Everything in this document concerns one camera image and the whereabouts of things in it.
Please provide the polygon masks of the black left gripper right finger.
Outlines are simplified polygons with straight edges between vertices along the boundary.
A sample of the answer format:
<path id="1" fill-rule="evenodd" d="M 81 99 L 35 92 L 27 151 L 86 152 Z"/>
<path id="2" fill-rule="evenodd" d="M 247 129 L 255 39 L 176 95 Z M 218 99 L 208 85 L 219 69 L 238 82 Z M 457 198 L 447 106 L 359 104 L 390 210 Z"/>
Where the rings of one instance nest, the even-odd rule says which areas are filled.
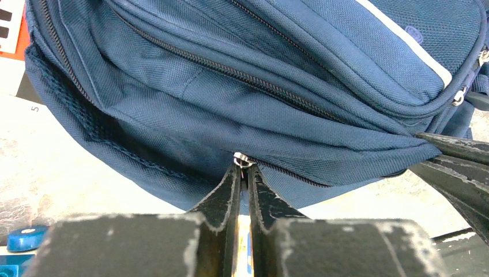
<path id="1" fill-rule="evenodd" d="M 285 276 L 282 269 L 282 254 L 278 220 L 305 218 L 284 201 L 270 186 L 258 166 L 247 169 L 249 191 L 250 238 L 254 276 Z"/>

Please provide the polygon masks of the navy blue student backpack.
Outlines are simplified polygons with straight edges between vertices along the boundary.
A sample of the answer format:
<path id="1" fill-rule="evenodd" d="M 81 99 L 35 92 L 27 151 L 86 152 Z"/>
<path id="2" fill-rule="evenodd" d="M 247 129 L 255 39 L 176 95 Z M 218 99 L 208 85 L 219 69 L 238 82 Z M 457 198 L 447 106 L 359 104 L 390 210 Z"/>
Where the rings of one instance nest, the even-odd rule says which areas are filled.
<path id="1" fill-rule="evenodd" d="M 303 208 L 468 134 L 487 1 L 27 1 L 28 77 L 89 153 L 189 209 L 234 155 Z"/>

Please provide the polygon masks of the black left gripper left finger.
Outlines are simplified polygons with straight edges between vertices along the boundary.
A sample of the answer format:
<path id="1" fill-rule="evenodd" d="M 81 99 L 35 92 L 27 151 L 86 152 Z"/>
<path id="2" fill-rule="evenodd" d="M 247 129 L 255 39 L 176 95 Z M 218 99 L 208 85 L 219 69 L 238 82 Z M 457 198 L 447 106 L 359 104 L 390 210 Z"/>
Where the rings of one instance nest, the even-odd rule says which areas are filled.
<path id="1" fill-rule="evenodd" d="M 220 183 L 188 211 L 200 214 L 194 276 L 232 276 L 239 242 L 240 168 L 232 164 Z"/>

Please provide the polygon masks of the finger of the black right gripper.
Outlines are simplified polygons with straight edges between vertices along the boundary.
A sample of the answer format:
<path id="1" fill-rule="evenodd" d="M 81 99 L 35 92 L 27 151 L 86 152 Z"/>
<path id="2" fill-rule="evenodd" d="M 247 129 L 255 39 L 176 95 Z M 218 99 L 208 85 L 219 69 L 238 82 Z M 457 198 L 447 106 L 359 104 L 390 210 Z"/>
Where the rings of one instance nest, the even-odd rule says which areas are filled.
<path id="1" fill-rule="evenodd" d="M 488 166 L 488 143 L 440 134 L 418 133 L 415 137 L 428 141 L 444 155 Z"/>
<path id="2" fill-rule="evenodd" d="M 410 170 L 438 191 L 488 244 L 488 166 L 439 155 Z"/>

